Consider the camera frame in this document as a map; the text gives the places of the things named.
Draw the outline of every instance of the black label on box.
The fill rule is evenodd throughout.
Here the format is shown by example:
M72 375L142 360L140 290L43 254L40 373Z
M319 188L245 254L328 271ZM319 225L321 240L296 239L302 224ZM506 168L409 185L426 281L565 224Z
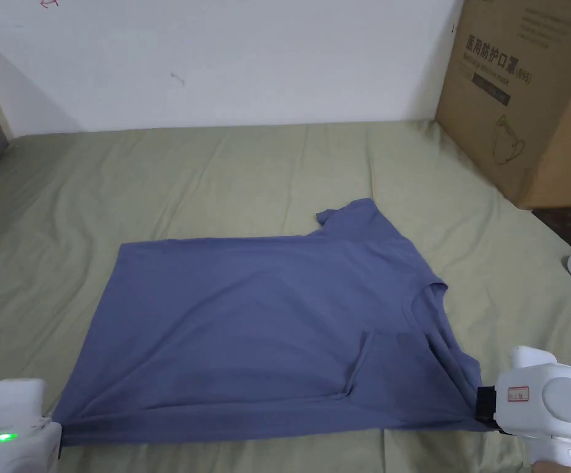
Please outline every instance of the black label on box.
M501 88L497 85L489 82L483 76L479 76L478 74L474 73L471 81L476 84L478 87L483 89L487 94L492 96L495 100L499 103L504 105L505 107L508 106L508 102L511 100L511 96L504 92Z

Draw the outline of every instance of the mattress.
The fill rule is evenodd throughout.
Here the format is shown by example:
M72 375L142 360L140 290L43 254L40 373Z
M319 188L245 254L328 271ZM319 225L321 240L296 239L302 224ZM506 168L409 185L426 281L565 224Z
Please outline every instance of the mattress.
M63 390L121 243L307 234L371 196L448 283L486 384L527 344L571 365L569 246L502 198L435 123L159 129L22 137L0 161L0 379ZM498 433L357 431L67 448L60 472L518 471Z

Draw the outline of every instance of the wall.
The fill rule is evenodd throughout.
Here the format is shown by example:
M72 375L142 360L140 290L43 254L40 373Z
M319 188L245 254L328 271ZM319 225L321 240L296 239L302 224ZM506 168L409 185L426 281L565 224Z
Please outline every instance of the wall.
M0 0L14 135L433 118L461 0Z

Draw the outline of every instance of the red label sticker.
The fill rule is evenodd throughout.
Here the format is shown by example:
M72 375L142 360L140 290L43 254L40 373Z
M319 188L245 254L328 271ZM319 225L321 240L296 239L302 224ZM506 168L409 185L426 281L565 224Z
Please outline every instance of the red label sticker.
M508 388L509 402L528 402L529 389L528 386L515 386Z

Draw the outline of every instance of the wrinkle in sheet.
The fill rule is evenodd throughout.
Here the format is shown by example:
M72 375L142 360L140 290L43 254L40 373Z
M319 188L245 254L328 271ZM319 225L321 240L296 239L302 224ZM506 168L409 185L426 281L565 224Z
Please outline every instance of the wrinkle in sheet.
M208 156L206 162L203 163L203 165L200 169L200 172L198 173L197 178L196 178L196 175L194 174L191 177L191 180L190 180L187 188L183 189L181 191L181 193L179 195L180 200L175 205L173 205L174 200L177 200L178 196L175 196L175 199L171 198L171 196L170 196L170 198L164 203L163 210L160 213L160 216L158 217L158 220L156 221L156 223L154 225L154 229L153 229L153 239L154 240L160 240L160 239L168 236L169 229L170 229L172 223L175 221L178 213L182 210L182 207L185 204L186 200L189 198L190 195L192 195L192 193L194 193L197 189L200 188L200 184L202 183L204 176L207 173L211 163L214 160L220 158L220 156L222 155L222 151L224 150L224 147L226 145L226 141L228 140L230 133L231 133L231 129L226 129L222 138L217 142L215 149ZM172 208L172 206L173 206L173 211L172 211L171 215L166 216L165 215L166 211L168 211L168 209Z
M290 179L289 185L287 189L287 203L285 208L285 216L283 217L283 223L281 224L281 234L285 235L285 227L287 225L287 218L290 214L291 209L291 200L293 195L293 187L294 187L294 177L296 175L296 167L302 168L302 163L305 160L305 153L307 151L307 138L309 136L309 125L305 125L305 134L303 137L303 146L301 148L301 152L298 156L296 156L296 160L292 160L291 169L290 169Z

